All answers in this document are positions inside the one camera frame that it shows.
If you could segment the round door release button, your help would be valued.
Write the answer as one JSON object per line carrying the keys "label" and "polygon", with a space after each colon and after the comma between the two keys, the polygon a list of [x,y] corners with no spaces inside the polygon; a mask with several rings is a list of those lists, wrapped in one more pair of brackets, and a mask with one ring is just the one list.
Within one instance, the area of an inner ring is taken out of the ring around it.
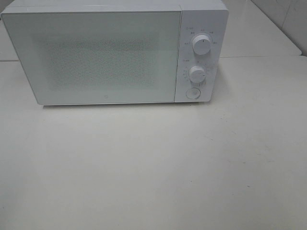
{"label": "round door release button", "polygon": [[192,100],[196,100],[200,97],[201,91],[198,88],[188,89],[186,92],[186,97]]}

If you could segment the white microwave knob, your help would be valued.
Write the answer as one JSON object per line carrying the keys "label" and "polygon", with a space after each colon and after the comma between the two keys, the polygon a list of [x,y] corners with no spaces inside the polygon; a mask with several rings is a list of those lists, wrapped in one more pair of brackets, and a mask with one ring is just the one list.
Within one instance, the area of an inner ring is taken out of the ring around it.
{"label": "white microwave knob", "polygon": [[202,66],[193,66],[189,70],[189,79],[192,83],[202,83],[206,78],[205,68]]}
{"label": "white microwave knob", "polygon": [[211,50],[212,38],[208,34],[197,34],[192,39],[193,51],[197,55],[206,55]]}

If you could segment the white microwave door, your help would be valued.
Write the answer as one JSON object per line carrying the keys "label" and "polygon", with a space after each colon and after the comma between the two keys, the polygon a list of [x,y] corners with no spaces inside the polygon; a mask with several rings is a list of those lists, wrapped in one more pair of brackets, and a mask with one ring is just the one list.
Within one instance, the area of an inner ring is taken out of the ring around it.
{"label": "white microwave door", "polygon": [[5,13],[40,105],[172,102],[181,14]]}

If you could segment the white microwave oven body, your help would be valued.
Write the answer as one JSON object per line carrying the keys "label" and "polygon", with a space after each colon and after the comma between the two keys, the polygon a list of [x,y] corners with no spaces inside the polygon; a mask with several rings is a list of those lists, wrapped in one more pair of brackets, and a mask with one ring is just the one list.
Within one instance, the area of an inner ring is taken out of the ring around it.
{"label": "white microwave oven body", "polygon": [[[84,13],[84,12],[180,12],[175,97],[171,103],[208,102],[211,99],[217,73],[228,9],[220,0],[15,0],[1,13]],[[206,55],[193,51],[192,39],[197,34],[212,38],[211,50]],[[202,66],[206,78],[195,84],[189,70]],[[198,88],[201,95],[192,100],[188,89]]]}

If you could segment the white adjacent table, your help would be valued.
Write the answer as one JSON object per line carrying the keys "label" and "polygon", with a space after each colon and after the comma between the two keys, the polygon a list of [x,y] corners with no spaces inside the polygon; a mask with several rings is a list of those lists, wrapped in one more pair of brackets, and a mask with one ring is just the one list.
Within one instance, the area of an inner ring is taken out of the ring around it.
{"label": "white adjacent table", "polygon": [[224,0],[229,11],[222,58],[300,56],[301,50],[250,0]]}

